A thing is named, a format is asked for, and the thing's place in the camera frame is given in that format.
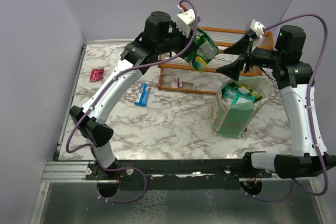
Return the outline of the teal snack bag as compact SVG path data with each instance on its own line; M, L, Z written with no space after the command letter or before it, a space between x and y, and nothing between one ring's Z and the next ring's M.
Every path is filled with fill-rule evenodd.
M230 86L226 86L223 92L222 99L228 105L255 103L255 99L253 97L243 94L239 90Z

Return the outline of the green Fox's candy bag back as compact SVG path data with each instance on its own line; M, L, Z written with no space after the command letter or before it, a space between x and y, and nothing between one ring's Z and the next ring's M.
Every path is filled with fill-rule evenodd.
M251 99L255 102L263 98L263 95L258 93L256 90L252 89L251 87L242 85L242 84L235 84L235 88L244 95L251 97Z

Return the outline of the green beige paper bag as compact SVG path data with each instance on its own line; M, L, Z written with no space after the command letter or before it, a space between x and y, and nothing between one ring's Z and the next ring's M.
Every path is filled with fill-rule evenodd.
M252 88L261 98L256 102L232 104L224 98L225 88L233 84L232 79L225 80L216 92L212 104L211 121L215 135L230 138L241 137L249 122L273 93L272 84L264 77L241 77L237 82L240 86Z

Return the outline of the red small snack packet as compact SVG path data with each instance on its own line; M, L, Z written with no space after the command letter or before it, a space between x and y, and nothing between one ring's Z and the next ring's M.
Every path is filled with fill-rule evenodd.
M103 79L103 75L104 75L104 69L103 68L92 69L89 81L90 82L100 81L101 79Z

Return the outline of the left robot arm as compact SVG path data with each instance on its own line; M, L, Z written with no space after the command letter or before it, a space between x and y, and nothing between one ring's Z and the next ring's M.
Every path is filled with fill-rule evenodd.
M168 13L152 12L144 30L126 45L115 69L99 90L84 105L71 107L73 129L79 130L87 140L102 178L110 179L116 172L117 159L110 145L114 131L106 125L108 116L131 85L149 68L163 63L159 55L174 52L177 57L186 58L198 49L194 39L199 21L194 8L182 9L176 21Z

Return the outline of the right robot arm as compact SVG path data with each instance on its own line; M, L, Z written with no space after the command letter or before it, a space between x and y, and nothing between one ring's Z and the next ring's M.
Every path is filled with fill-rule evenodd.
M291 129L291 154L266 152L246 153L241 164L246 177L254 177L260 169L276 173L280 178L313 177L335 167L335 156L329 155L320 135L314 105L314 88L308 83L312 67L300 60L306 40L301 27L284 25L280 29L275 49L256 47L263 34L263 25L248 25L245 35L224 53L238 58L218 73L237 81L240 73L251 67L269 68L276 80Z

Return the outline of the wooden shelf rack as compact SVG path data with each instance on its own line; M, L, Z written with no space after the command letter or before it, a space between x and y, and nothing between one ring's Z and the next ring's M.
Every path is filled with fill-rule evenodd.
M210 37L213 39L215 44L220 49L220 54L217 55L213 60L210 61L204 67L203 72L210 72L216 73L216 69L222 67L225 64L232 63L233 61L229 60L228 54L223 54L223 51L226 47L229 47L240 40L245 32L243 30L236 30L236 29L227 29L227 28L214 28L214 27L201 27L204 31L206 31ZM274 41L272 37L272 32L267 31L263 35L262 42L258 46L258 48L263 49L273 49L274 48ZM165 86L163 83L164 78L164 70L165 69L178 69L178 70L185 70L185 71L196 71L192 66L190 66L185 60L181 58L176 58L175 60L169 61L167 63L163 63L158 66L160 68L160 75L159 75L159 82L158 82L158 89L159 90L167 90L167 91L181 91L181 92L191 92L191 93L201 93L201 94L216 94L215 91L206 91L206 90L192 90L187 88L173 88L170 86ZM262 76L263 72L259 69L259 67L251 67L247 73L243 71L240 72L241 77L255 77L255 76Z

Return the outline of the red white staples box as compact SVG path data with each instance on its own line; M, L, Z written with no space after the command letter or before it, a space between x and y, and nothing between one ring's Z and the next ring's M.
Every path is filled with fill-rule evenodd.
M179 77L172 77L170 87L176 89L195 90L195 84L192 82L182 81Z

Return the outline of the blue snack wrapper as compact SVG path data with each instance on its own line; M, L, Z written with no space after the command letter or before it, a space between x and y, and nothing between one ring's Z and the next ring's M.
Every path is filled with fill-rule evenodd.
M149 85L146 83L142 83L140 86L139 94L134 102L135 105L146 107L148 103L148 96L149 96Z

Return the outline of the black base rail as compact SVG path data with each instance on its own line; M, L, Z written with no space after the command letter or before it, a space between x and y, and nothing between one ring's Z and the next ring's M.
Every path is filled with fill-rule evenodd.
M248 168L244 159L118 160L108 170L90 162L86 180L102 189L239 190L241 180L270 178L265 170Z

